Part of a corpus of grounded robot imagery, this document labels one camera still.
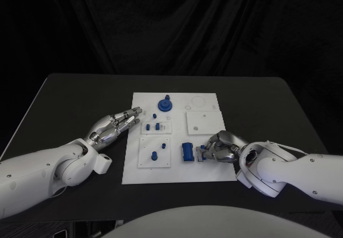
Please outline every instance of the black table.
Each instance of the black table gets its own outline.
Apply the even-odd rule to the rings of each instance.
[[[57,147],[83,138],[108,114],[131,108],[134,92],[216,93],[226,129],[248,141],[273,141],[311,153],[327,153],[310,121],[281,78],[134,75],[49,75],[3,159]],[[191,205],[224,205],[262,212],[340,210],[286,185],[266,197],[237,181],[121,185],[126,134],[102,150],[112,159],[106,174],[92,172],[3,222],[122,220]]]

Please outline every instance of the white panel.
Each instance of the white panel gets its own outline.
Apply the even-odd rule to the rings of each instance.
[[[157,160],[151,160],[152,151],[157,152]],[[141,137],[138,168],[167,168],[170,167],[170,138]]]
[[[160,130],[155,130],[155,123],[160,123]],[[142,122],[141,123],[141,133],[142,134],[171,134],[171,123],[170,122]]]
[[[157,103],[170,95],[173,108],[161,112]],[[210,135],[188,135],[186,112],[219,112],[219,105],[214,93],[134,93],[132,108],[141,107],[141,123],[128,131],[126,154],[122,174],[122,184],[134,183],[164,183],[164,182],[206,182],[206,181],[236,181],[233,165],[217,163],[213,160],[204,162],[181,162],[181,144],[193,143],[193,155],[196,147],[203,145]],[[170,122],[171,134],[141,134],[144,122]],[[170,138],[170,168],[138,168],[139,138],[164,137]]]
[[[213,135],[224,130],[222,112],[186,112],[187,134]]]

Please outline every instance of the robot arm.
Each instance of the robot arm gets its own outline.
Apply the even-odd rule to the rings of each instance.
[[[139,113],[134,108],[105,116],[85,139],[0,162],[0,219],[53,197],[60,188],[77,185],[92,171],[106,172],[111,159],[98,151],[139,122]]]
[[[276,197],[285,184],[294,185],[314,199],[343,205],[343,156],[305,154],[299,159],[272,142],[248,144],[220,131],[209,139],[201,156],[217,162],[239,160],[237,180],[266,196]]]

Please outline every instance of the cable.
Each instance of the cable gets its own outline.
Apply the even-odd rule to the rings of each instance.
[[[59,196],[59,195],[60,195],[60,194],[65,192],[65,190],[66,190],[66,187],[67,187],[67,186],[65,186],[65,188],[63,188],[62,192],[60,192],[57,195],[53,195],[50,198],[53,198],[53,197]]]
[[[288,150],[294,150],[294,151],[297,151],[297,152],[299,152],[299,153],[308,155],[302,150],[299,150],[299,149],[297,149],[297,148],[294,148],[294,147],[289,147],[289,146],[286,146],[286,145],[281,145],[281,144],[278,144],[278,143],[275,143],[275,142],[271,142],[271,141],[266,141],[266,143],[275,145],[276,147],[284,147],[284,148],[288,149]]]

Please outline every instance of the black backdrop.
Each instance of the black backdrop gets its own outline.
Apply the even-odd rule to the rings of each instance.
[[[343,154],[341,12],[340,0],[3,0],[0,150],[63,72],[282,77]]]

